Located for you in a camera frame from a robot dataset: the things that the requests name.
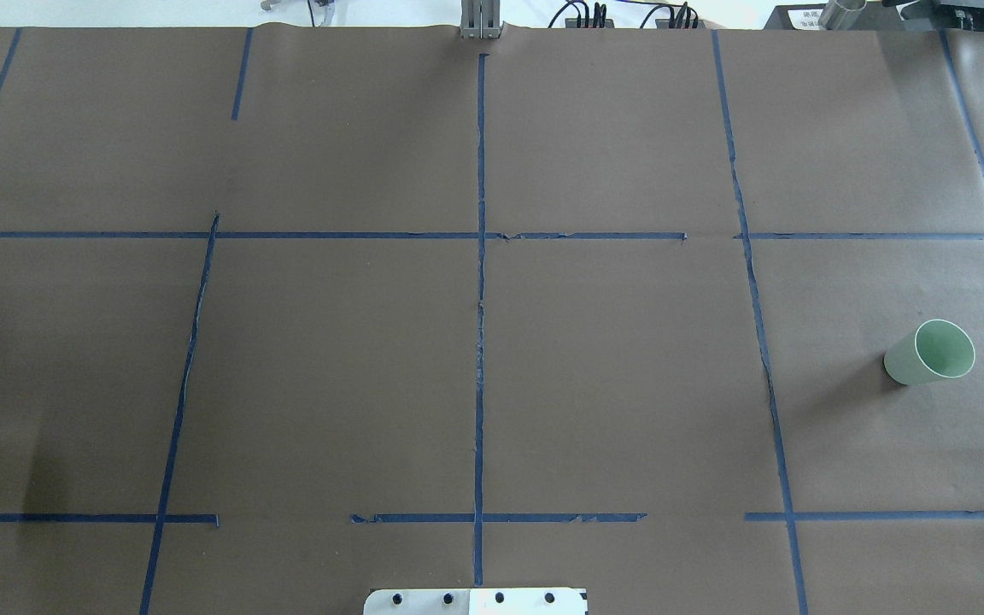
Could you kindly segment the aluminium frame post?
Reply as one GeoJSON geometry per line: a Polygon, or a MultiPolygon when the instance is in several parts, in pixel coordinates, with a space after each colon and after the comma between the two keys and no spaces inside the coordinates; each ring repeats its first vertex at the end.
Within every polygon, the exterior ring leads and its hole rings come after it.
{"type": "Polygon", "coordinates": [[[460,3],[462,39],[498,39],[502,35],[500,0],[462,0],[460,3]]]}

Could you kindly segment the metal cup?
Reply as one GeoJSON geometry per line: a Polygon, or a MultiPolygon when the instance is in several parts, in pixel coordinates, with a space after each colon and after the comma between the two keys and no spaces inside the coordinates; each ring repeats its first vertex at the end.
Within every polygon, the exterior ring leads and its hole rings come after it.
{"type": "Polygon", "coordinates": [[[820,30],[852,30],[866,7],[866,0],[828,0],[817,17],[817,24],[820,30]]]}

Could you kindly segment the green cup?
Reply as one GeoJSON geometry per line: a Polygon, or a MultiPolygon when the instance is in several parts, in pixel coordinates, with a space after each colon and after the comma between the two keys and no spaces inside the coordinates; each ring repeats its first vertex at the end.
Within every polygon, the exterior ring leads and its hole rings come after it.
{"type": "Polygon", "coordinates": [[[913,386],[963,378],[975,360],[967,331],[950,320],[931,319],[889,348],[882,363],[892,380],[913,386]]]}

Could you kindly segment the brown paper table cover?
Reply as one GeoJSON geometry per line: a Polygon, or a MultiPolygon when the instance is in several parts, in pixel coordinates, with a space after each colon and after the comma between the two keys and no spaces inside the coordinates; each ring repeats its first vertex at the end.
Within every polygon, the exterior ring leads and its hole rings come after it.
{"type": "Polygon", "coordinates": [[[984,614],[984,32],[0,28],[0,614],[512,585],[984,614]]]}

